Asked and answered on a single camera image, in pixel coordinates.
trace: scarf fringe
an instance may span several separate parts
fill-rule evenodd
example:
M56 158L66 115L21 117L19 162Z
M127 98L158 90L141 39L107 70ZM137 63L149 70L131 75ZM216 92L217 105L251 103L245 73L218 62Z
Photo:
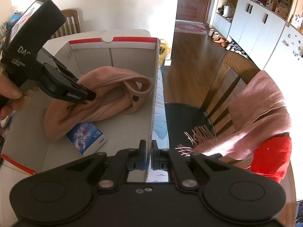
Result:
M206 125L195 127L194 129L192 129L192 133L193 136L191 136L188 132L184 132L184 134L187 135L187 138L191 141L191 144L194 148L203 142L215 138ZM190 156L194 148L184 147L181 144L176 147L176 149L179 150L181 155L184 156Z

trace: doorway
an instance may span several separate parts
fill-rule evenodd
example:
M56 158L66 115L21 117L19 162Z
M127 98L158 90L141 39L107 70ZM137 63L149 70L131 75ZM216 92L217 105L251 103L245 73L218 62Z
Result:
M211 0L178 0L176 19L206 23L210 3Z

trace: screen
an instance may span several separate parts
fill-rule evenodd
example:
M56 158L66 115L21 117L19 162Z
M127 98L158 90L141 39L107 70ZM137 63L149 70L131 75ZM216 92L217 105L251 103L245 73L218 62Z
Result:
M40 3L34 2L20 17L20 19L16 22L16 24L12 28L10 42L13 40L14 36L17 32L22 28L26 21L32 16L32 14L37 11L37 9L41 6Z

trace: blue box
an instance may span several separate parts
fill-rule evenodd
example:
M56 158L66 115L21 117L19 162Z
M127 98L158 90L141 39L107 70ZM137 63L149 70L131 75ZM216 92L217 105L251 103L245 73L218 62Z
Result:
M93 154L107 141L93 123L77 124L66 135L83 156Z

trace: door handle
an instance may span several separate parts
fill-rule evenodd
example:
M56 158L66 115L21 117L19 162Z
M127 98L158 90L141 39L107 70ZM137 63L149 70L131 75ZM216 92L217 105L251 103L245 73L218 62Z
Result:
M266 24L267 18L268 18L268 14L266 14L266 18L265 18L264 24Z

